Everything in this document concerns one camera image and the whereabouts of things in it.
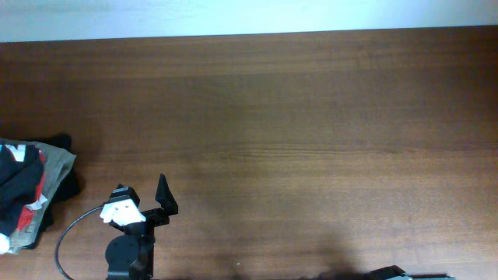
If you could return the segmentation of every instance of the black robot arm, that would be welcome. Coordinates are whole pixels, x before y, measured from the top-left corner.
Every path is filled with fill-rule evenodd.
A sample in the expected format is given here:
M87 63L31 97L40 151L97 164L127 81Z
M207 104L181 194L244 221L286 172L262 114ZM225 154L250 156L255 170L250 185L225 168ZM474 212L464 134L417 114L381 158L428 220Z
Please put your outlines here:
M140 199L132 187L119 184L104 204L100 217L124 235L112 240L106 249L109 280L149 280L154 270L154 228L170 223L178 214L178 204L161 174L156 201L160 208L139 212Z

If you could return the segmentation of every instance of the brown wooden surface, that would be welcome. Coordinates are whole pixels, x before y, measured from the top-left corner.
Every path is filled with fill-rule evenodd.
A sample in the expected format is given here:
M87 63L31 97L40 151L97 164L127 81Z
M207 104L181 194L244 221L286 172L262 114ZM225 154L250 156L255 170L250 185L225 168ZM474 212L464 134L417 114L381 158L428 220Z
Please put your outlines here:
M84 191L6 278L61 278L54 245L118 183L180 206L155 278L298 278L397 264L498 275L498 28L0 44L0 133L68 132ZM105 278L97 215L61 247Z

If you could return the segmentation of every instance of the white fabric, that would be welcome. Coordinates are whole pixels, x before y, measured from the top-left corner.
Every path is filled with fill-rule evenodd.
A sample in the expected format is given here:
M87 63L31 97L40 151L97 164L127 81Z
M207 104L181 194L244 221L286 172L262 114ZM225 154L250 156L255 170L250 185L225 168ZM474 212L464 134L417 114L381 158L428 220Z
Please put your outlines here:
M24 156L26 155L26 145L5 145L7 149L10 150L16 162L22 163L24 161Z
M10 248L10 238L0 233L0 254L5 254Z
M105 204L100 213L100 217L105 223L114 221L119 226L126 226L133 222L146 221L146 217L140 213L132 199Z
M41 209L41 205L45 202L47 202L47 198L44 195L41 195L40 198L38 198L37 201L31 203L30 205L25 205L26 208L28 208L31 211L36 211Z
M10 145L34 145L41 151L46 159L44 163L45 183L42 194L50 202L61 181L71 170L76 156L64 149L39 142L21 142L3 138L0 138L0 142L9 143ZM41 209L34 212L33 220L27 227L20 231L16 230L10 235L10 246L12 248L10 252L17 254L21 247L28 246L35 241L41 220L49 205L48 202L43 203Z

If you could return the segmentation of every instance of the fabric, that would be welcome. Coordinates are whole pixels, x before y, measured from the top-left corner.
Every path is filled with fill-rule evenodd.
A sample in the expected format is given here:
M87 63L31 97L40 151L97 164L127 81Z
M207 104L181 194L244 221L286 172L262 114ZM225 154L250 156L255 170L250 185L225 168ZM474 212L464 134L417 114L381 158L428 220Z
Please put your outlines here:
M53 145L55 147L65 149L70 152L71 148L71 137L69 135L56 135L50 138L43 139L33 139L32 141L42 142L48 145ZM71 168L68 175L64 178L64 180L59 185L59 188L54 194L54 197L51 199L47 211L44 214L43 219L41 220L40 228L38 229L37 237L34 242L30 245L26 245L23 249L33 250L36 248L38 243L40 242L41 234L47 229L47 227L52 226L54 224L54 217L52 215L52 205L59 203L60 201L66 201L75 195L79 194L80 188L78 185L78 178L74 171L74 168Z
M75 160L75 156L70 152L54 147L52 145L47 145L39 142L22 142L22 141L12 141L6 139L0 139L0 142L14 144L14 145L34 145L38 148L44 155L46 162L44 164L45 169L45 184L42 190L43 196L51 201L54 197L60 183L68 175L69 171L72 169L72 165ZM23 230L15 231L10 236L11 250L13 252L19 251L21 247L29 246L32 244L38 234L38 230L44 218L44 214L48 208L49 203L43 203L41 209L37 210L33 214L31 223L26 226Z
M41 177L41 181L37 186L37 200L32 204L24 205L23 211L21 212L21 216L19 217L19 221L17 223L17 230L23 230L26 226L28 226L33 220L34 212L36 210L40 210L42 204L47 201L47 198L41 193L44 189L44 184L45 174Z
M0 233L10 236L24 205L37 200L36 188L44 173L34 145L0 145Z
M10 248L10 238L0 233L0 254L5 254Z

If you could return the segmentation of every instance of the robotic claw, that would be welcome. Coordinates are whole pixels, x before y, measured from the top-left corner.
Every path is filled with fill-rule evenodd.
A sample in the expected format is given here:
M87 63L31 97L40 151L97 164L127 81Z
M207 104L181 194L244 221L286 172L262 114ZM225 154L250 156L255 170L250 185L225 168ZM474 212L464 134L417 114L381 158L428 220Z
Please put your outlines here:
M159 178L156 201L160 203L160 208L140 212L140 199L135 190L119 184L110 195L109 201L103 205L100 217L104 222L124 233L107 246L108 280L150 280L153 277L154 243L156 242L154 229L157 226L169 224L170 216L178 214L178 204L163 174ZM381 268L360 275L359 279L456 280L447 275L409 276L397 266Z

